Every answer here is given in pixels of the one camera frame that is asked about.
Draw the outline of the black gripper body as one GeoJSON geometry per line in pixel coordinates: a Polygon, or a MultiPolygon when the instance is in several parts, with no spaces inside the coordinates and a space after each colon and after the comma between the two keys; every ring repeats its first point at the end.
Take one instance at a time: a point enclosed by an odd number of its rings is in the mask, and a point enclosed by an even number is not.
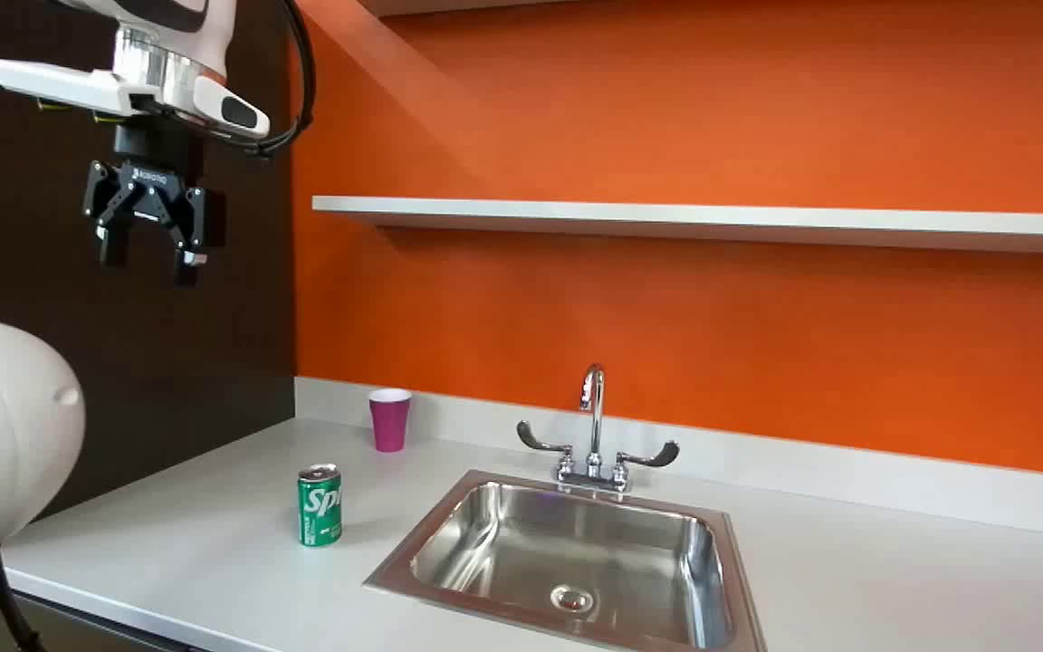
{"type": "Polygon", "coordinates": [[[202,136],[174,120],[124,120],[111,134],[115,161],[89,165],[85,219],[160,223],[174,245],[225,244],[225,196],[200,184],[202,136]]]}

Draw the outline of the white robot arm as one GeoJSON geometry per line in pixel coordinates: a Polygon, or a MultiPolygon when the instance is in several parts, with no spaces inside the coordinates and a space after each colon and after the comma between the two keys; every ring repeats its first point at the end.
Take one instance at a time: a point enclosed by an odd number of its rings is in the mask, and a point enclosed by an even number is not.
{"type": "MultiPolygon", "coordinates": [[[[107,70],[0,57],[0,86],[119,124],[119,164],[91,165],[85,215],[107,262],[127,223],[163,223],[174,268],[206,262],[206,191],[186,165],[190,140],[209,134],[265,145],[273,120],[236,93],[225,51],[239,0],[61,0],[115,23],[107,70]]],[[[0,322],[0,543],[22,534],[66,484],[85,446],[85,390],[41,338],[0,322]]]]}

